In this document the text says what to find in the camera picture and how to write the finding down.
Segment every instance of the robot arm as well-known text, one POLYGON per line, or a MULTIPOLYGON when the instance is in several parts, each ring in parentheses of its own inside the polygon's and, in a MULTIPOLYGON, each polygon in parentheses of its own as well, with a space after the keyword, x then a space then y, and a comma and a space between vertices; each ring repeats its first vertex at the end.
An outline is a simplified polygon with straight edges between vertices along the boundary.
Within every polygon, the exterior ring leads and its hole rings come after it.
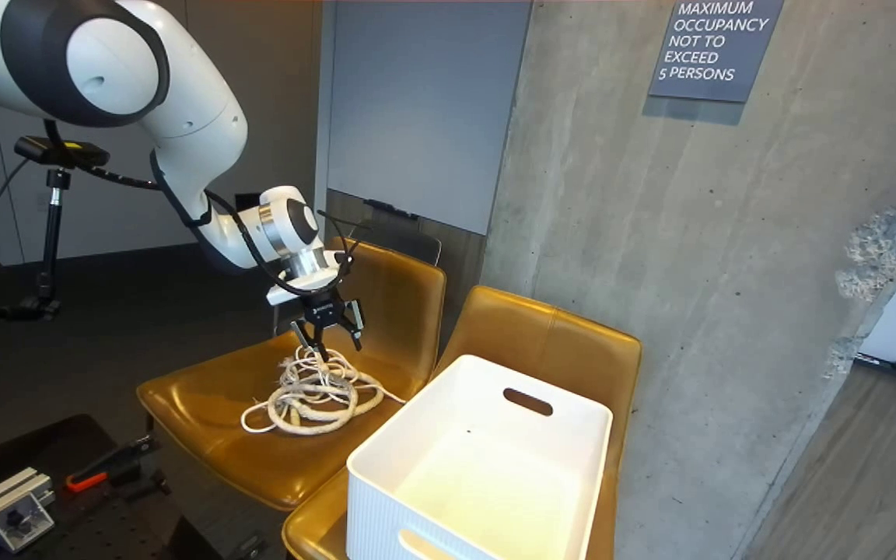
POLYGON ((188 31, 150 0, 0 0, 0 104, 68 124, 141 124, 152 170, 184 221, 235 268, 283 262, 267 300, 298 299, 305 313, 330 300, 346 257, 323 249, 313 212, 294 186, 271 186, 245 212, 217 212, 204 186, 240 159, 245 114, 188 31))

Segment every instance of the white rope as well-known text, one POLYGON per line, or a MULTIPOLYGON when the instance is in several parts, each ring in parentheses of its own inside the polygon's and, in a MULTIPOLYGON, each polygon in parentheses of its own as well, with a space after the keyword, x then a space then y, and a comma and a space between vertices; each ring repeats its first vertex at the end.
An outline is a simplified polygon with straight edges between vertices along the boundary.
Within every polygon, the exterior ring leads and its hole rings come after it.
POLYGON ((280 367, 280 390, 240 413, 245 432, 280 428, 292 435, 321 435, 374 409, 382 395, 400 402, 385 392, 379 378, 355 371, 340 352, 325 352, 323 361, 318 349, 298 344, 280 367))

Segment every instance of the sign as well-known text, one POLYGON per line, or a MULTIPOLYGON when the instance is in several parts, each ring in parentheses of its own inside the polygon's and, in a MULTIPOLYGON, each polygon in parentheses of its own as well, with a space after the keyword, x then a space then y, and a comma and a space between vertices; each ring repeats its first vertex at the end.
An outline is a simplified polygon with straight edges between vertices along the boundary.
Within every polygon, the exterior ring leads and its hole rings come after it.
POLYGON ((651 96, 746 102, 785 0, 678 0, 651 96))

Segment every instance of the white storage bin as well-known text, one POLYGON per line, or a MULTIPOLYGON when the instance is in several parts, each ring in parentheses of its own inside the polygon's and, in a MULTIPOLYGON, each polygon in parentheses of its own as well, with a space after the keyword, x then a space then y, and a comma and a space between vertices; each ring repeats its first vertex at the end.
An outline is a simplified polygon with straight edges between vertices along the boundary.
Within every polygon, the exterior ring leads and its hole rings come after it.
POLYGON ((349 457, 349 557, 585 557, 608 409, 463 354, 349 457))

